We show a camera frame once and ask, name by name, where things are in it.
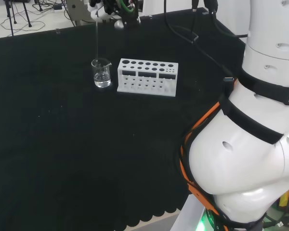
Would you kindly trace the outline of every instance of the table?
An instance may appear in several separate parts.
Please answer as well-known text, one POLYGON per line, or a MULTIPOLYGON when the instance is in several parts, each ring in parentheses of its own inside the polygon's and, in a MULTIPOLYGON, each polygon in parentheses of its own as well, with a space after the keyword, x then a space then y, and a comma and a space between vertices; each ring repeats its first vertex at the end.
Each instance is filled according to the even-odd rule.
MULTIPOLYGON (((191 11, 169 13, 190 27, 191 11)), ((199 45, 234 73, 244 44, 197 18, 199 45)), ((112 86, 95 87, 94 25, 0 39, 0 231, 122 231, 181 209, 189 192, 179 140, 217 99, 225 77, 174 36, 163 15, 99 29, 112 86), (176 97, 118 93, 121 58, 178 62, 176 97)))

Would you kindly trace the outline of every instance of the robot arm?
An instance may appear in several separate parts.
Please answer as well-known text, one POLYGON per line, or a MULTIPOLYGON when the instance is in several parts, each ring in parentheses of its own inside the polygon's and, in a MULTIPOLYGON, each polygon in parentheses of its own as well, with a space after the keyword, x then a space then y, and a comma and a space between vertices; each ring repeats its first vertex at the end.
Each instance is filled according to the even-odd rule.
POLYGON ((120 16, 121 19, 116 22, 116 28, 131 27, 137 25, 138 18, 138 0, 134 3, 129 0, 90 0, 88 11, 91 12, 91 18, 96 22, 109 20, 113 16, 120 16))
MULTIPOLYGON (((214 20, 217 1, 204 2, 214 20)), ((188 165, 185 178, 198 190, 189 188, 204 206, 247 226, 261 224, 267 209, 289 190, 289 0, 250 4, 242 74, 229 102, 227 97, 217 103, 181 160, 188 165), (201 192, 213 196, 214 208, 201 192)))

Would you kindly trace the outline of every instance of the black strap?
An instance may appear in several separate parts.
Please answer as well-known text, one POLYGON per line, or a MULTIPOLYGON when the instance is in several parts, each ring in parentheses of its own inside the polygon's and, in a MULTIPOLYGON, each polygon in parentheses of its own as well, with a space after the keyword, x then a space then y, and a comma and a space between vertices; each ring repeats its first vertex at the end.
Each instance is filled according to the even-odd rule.
POLYGON ((240 111, 224 94, 220 96, 219 103, 224 115, 249 134, 270 144, 275 144, 282 138, 283 134, 263 126, 240 111))
POLYGON ((289 105, 289 87, 262 81, 249 75, 244 70, 242 70, 238 80, 245 88, 255 92, 257 95, 289 105))
POLYGON ((219 216, 211 211, 214 217, 214 223, 217 222, 218 224, 223 224, 224 226, 232 229, 246 229, 250 230, 258 226, 259 223, 262 223, 263 219, 266 216, 266 213, 257 221, 250 222, 250 223, 239 223, 231 220, 226 220, 223 216, 219 216))

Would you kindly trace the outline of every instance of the green light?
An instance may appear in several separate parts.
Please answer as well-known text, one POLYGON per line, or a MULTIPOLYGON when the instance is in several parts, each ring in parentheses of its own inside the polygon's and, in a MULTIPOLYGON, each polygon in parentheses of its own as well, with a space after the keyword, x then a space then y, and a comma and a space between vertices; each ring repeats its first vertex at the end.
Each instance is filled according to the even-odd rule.
POLYGON ((202 222, 202 220, 199 222, 197 228, 196 228, 196 231, 206 231, 206 228, 202 222))

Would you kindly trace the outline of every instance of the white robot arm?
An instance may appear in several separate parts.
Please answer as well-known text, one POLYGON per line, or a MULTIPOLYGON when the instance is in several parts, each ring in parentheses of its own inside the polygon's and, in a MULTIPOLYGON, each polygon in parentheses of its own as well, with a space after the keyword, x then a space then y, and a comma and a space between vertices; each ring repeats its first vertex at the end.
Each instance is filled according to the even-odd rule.
POLYGON ((221 110, 189 150, 197 184, 214 195, 230 220, 239 223, 258 221, 289 190, 289 95, 279 102, 281 94, 274 92, 283 87, 289 92, 289 0, 250 0, 250 4, 242 66, 248 78, 238 77, 229 100, 244 116, 281 138, 276 142, 260 139, 253 134, 259 131, 245 128, 233 118, 236 114, 221 110), (272 97, 255 93, 263 92, 261 83, 269 83, 263 95, 272 97))

